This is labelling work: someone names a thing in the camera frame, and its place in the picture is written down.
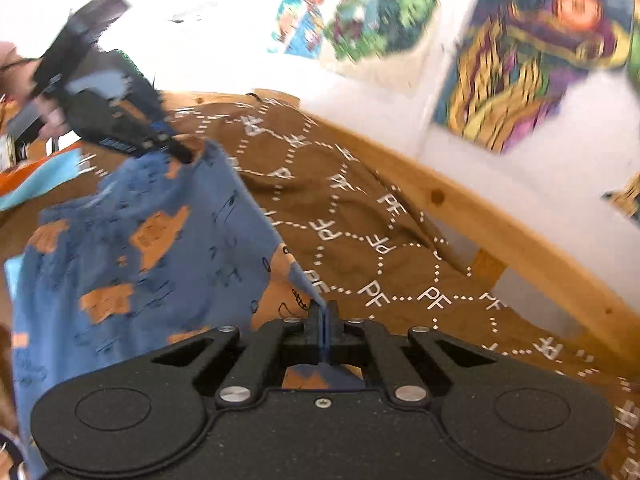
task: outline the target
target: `wooden bed frame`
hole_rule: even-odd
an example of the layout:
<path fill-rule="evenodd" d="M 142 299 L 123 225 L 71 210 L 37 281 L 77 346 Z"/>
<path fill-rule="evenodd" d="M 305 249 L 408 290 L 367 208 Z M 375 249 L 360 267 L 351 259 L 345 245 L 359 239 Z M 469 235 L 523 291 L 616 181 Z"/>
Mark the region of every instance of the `wooden bed frame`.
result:
<path fill-rule="evenodd" d="M 300 99 L 282 92 L 254 92 L 300 106 Z M 163 92 L 162 97 L 167 109 L 175 109 L 234 101 L 239 96 Z M 506 267 L 513 267 L 584 327 L 572 343 L 591 352 L 607 349 L 619 359 L 618 368 L 628 370 L 629 377 L 640 374 L 640 312 L 628 306 L 606 283 L 517 219 L 437 171 L 325 118 L 308 115 L 329 128 L 340 145 L 400 186 L 417 206 L 482 247 L 472 268 L 488 289 Z"/>

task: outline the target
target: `brown bedsheet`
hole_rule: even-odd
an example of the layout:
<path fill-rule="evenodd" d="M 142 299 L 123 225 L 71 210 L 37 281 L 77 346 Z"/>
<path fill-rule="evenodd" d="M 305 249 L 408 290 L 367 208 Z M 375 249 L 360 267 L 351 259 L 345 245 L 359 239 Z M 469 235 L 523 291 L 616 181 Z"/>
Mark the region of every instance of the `brown bedsheet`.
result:
<path fill-rule="evenodd" d="M 237 102 L 198 107 L 175 120 L 182 133 L 215 138 L 296 260 L 341 317 L 382 322 L 402 334 L 414 325 L 437 328 L 530 364 L 587 382 L 612 405 L 639 403 L 634 385 L 610 355 L 573 348 L 520 318 L 484 290 L 436 227 L 393 182 L 342 149 L 327 128 L 284 102 Z M 98 168 L 113 171 L 122 158 L 92 146 Z M 95 190 L 84 174 L 45 196 L 0 214 L 0 258 L 18 254 L 36 228 L 38 211 Z M 8 306 L 4 288 L 0 308 Z M 289 374 L 287 384 L 318 387 L 318 377 Z M 616 425 L 603 470 L 636 458 L 638 428 Z"/>

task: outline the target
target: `orange circle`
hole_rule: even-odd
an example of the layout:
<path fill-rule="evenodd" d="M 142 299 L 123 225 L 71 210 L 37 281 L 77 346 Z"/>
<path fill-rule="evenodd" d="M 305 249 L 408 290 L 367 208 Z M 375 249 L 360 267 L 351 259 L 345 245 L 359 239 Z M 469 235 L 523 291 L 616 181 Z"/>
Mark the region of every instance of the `orange circle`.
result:
<path fill-rule="evenodd" d="M 554 14 L 569 30 L 586 32 L 593 30 L 602 19 L 600 0 L 555 0 Z"/>

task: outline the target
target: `metal screw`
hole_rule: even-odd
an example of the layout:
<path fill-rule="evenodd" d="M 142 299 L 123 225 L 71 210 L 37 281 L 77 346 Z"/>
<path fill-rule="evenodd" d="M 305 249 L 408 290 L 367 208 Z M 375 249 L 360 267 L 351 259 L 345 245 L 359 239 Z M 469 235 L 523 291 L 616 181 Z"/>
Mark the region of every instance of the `metal screw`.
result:
<path fill-rule="evenodd" d="M 400 386 L 396 390 L 396 397 L 404 402 L 418 402 L 427 396 L 427 391 L 420 386 Z"/>
<path fill-rule="evenodd" d="M 316 399 L 316 408 L 328 408 L 331 406 L 331 399 Z"/>
<path fill-rule="evenodd" d="M 251 397 L 251 391 L 244 386 L 227 386 L 220 391 L 220 399 L 226 402 L 243 402 Z"/>

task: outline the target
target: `brown fabric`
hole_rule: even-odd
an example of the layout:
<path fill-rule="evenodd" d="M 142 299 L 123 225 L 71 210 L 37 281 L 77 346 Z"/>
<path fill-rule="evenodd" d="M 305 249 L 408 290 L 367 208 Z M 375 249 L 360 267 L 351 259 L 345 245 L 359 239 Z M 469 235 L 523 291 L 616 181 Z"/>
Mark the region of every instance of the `brown fabric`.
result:
<path fill-rule="evenodd" d="M 592 356 L 567 344 L 560 348 L 562 342 L 552 334 L 492 298 L 401 189 L 380 182 L 374 168 L 356 160 L 357 153 L 342 150 L 331 131 L 311 118 L 284 102 L 253 97 L 178 115 L 175 126 L 181 133 L 197 132 L 222 144 L 309 279 L 325 299 L 338 302 L 342 317 L 371 318 L 393 333 L 414 325 L 437 327 L 557 370 L 600 391 L 612 405 L 612 416 L 626 400 L 640 402 L 611 356 Z M 85 149 L 96 153 L 92 164 L 107 171 L 122 161 L 105 150 Z M 38 211 L 87 195 L 96 182 L 93 173 L 85 174 L 0 214 L 2 260 L 24 249 Z M 0 300 L 7 305 L 6 295 Z M 300 378 L 293 384 L 317 386 Z M 620 469 L 627 457 L 635 459 L 637 432 L 617 425 L 603 460 L 608 476 L 624 476 Z"/>

